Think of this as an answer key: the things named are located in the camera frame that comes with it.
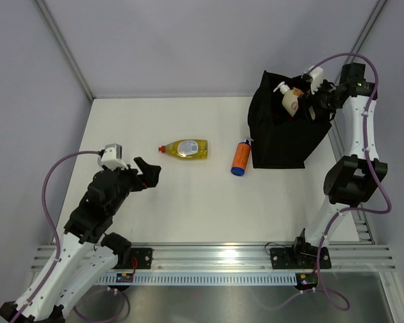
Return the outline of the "cream lotion pump bottle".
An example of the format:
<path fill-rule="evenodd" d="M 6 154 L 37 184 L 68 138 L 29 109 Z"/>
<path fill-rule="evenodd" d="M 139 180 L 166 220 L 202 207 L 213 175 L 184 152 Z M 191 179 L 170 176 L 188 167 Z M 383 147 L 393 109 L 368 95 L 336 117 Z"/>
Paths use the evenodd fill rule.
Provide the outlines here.
<path fill-rule="evenodd" d="M 294 117 L 299 108 L 298 98 L 304 95 L 304 92 L 296 87 L 289 87 L 284 81 L 279 83 L 273 92 L 280 92 L 283 95 L 282 106 Z"/>

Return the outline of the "yellow dish soap bottle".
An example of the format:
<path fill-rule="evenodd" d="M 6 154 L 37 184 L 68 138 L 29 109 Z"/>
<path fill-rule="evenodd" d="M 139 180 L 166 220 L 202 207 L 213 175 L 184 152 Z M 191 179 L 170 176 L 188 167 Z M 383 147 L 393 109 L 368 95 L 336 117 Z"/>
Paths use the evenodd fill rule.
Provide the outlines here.
<path fill-rule="evenodd" d="M 183 139 L 158 147 L 160 153 L 178 159 L 207 159 L 208 140 Z"/>

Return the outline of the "black canvas bag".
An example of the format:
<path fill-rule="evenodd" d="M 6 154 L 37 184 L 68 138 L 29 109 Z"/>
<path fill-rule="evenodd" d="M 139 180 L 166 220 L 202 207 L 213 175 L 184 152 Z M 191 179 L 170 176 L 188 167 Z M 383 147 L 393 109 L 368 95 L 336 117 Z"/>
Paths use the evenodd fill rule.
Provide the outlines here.
<path fill-rule="evenodd" d="M 283 95 L 274 89 L 281 82 L 303 92 L 310 84 L 300 76 L 263 72 L 252 97 L 247 123 L 252 139 L 252 165 L 259 169 L 299 169 L 331 129 L 329 118 L 308 120 L 302 113 L 291 116 L 283 107 Z"/>

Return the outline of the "orange blue cologne bottle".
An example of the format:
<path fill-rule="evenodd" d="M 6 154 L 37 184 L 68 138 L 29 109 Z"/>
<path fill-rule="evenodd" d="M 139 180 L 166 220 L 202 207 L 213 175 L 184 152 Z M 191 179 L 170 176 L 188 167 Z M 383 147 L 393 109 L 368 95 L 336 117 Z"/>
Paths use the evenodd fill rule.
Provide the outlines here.
<path fill-rule="evenodd" d="M 249 140 L 242 141 L 237 145 L 231 167 L 233 175 L 243 176 L 245 174 L 250 152 L 251 145 Z"/>

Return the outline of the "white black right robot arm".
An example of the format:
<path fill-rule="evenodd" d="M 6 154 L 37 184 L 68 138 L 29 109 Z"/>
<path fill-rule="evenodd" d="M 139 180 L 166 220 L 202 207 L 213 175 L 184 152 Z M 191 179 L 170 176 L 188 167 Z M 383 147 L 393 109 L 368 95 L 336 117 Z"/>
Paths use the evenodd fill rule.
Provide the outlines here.
<path fill-rule="evenodd" d="M 334 116 L 341 110 L 350 126 L 347 149 L 328 171 L 323 184 L 325 199 L 316 217 L 304 228 L 286 254 L 296 268 L 330 268 L 327 247 L 343 218 L 367 202 L 387 174 L 374 140 L 375 83 L 366 81 L 366 66 L 350 63 L 342 67 L 338 85 L 324 80 L 304 102 L 313 117 Z"/>

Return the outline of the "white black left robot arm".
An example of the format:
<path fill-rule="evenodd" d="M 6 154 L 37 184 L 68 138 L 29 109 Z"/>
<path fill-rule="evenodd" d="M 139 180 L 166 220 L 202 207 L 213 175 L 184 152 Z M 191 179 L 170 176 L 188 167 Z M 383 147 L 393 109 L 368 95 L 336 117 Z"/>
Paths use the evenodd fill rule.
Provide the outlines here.
<path fill-rule="evenodd" d="M 3 303 L 6 322 L 64 322 L 78 301 L 108 270 L 134 264 L 132 247 L 123 236 L 106 233 L 132 192 L 157 186 L 161 167 L 134 159 L 137 168 L 105 161 L 71 213 L 56 252 L 36 280 L 15 301 Z"/>

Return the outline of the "aluminium mounting rail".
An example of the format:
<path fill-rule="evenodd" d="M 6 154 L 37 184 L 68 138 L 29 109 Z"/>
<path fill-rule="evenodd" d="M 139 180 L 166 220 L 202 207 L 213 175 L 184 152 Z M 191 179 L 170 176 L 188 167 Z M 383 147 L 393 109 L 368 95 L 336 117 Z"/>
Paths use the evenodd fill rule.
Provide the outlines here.
<path fill-rule="evenodd" d="M 132 249 L 150 249 L 142 262 L 151 272 L 267 272 L 273 267 L 269 252 L 283 250 L 278 244 L 133 243 Z M 396 264 L 388 246 L 377 244 L 332 244 L 328 247 L 333 272 L 395 272 Z"/>

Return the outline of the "left aluminium frame post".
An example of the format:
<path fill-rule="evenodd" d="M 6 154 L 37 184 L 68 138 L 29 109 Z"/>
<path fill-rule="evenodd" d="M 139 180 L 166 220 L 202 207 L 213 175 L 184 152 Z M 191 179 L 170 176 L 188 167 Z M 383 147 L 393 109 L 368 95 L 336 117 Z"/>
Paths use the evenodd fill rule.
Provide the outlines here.
<path fill-rule="evenodd" d="M 82 70 L 77 63 L 73 53 L 71 52 L 70 46 L 68 45 L 57 20 L 55 19 L 51 8 L 49 7 L 47 1 L 44 0 L 33 0 L 32 1 L 34 7 L 36 8 L 40 18 L 43 20 L 49 34 L 51 35 L 53 41 L 57 45 L 61 56 L 65 60 L 70 72 L 73 75 L 73 78 L 77 82 L 84 96 L 88 100 L 89 103 L 92 103 L 95 100 L 95 95 L 82 73 Z"/>

